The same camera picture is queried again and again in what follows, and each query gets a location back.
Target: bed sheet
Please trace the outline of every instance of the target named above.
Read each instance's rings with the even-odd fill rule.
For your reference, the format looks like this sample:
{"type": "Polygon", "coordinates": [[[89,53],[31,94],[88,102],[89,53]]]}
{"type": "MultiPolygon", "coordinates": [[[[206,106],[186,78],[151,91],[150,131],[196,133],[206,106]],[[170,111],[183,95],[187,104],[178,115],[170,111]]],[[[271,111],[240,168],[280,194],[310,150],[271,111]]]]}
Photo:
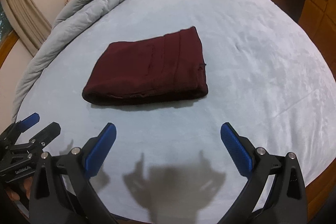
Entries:
{"type": "MultiPolygon", "coordinates": [[[[156,223],[217,223],[246,183],[220,138],[230,122],[271,154],[296,153],[305,184],[336,156],[336,83],[305,32],[270,0],[126,0],[73,40],[25,97],[24,133],[58,122],[52,155],[98,135],[117,139],[91,183],[110,212],[156,223]],[[81,92],[95,62],[116,41],[137,41],[196,26],[207,97],[101,107],[81,92]]],[[[268,181],[256,208],[267,198],[268,181]]]]}

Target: metal screw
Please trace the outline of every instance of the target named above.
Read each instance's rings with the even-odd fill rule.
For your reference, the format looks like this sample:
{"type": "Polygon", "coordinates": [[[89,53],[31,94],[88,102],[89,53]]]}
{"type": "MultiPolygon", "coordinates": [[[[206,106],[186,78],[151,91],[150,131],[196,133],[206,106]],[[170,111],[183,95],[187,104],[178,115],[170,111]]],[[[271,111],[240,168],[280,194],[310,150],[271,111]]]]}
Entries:
{"type": "Polygon", "coordinates": [[[41,154],[41,158],[42,159],[46,159],[47,157],[48,157],[48,152],[43,152],[42,154],[41,154]]]}
{"type": "Polygon", "coordinates": [[[296,158],[296,155],[293,152],[289,152],[288,156],[293,160],[296,158]]]}
{"type": "Polygon", "coordinates": [[[266,150],[265,150],[265,148],[263,148],[263,147],[258,147],[258,148],[257,148],[257,153],[258,153],[259,155],[263,155],[263,154],[266,153],[266,150]]]}
{"type": "Polygon", "coordinates": [[[81,151],[81,149],[79,147],[75,147],[71,150],[71,153],[74,154],[74,155],[77,155],[80,151],[81,151]]]}

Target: folded maroon garment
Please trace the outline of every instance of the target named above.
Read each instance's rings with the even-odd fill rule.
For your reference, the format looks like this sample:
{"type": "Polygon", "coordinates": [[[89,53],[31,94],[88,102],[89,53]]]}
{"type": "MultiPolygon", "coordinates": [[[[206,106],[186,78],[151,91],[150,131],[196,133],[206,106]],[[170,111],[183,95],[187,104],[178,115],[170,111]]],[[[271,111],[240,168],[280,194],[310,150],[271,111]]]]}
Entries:
{"type": "Polygon", "coordinates": [[[202,44],[191,27],[163,37],[111,43],[82,95],[95,105],[135,105],[207,94],[202,44]]]}

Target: red object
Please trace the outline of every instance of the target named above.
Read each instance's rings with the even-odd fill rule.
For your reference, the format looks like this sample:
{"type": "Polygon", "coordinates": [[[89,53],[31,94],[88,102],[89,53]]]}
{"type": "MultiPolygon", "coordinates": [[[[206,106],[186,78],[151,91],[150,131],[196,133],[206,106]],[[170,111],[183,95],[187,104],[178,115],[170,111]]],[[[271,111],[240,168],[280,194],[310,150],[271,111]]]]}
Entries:
{"type": "Polygon", "coordinates": [[[135,105],[207,94],[202,44],[191,27],[163,37],[111,43],[82,95],[95,105],[135,105]]]}

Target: beige curtain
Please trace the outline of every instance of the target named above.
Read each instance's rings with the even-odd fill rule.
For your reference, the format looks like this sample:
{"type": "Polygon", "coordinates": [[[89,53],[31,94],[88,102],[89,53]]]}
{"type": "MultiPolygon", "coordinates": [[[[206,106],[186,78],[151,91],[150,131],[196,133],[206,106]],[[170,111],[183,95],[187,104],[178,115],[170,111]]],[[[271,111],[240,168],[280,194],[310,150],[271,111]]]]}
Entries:
{"type": "Polygon", "coordinates": [[[32,56],[51,32],[51,25],[32,0],[1,0],[13,29],[32,56]]]}

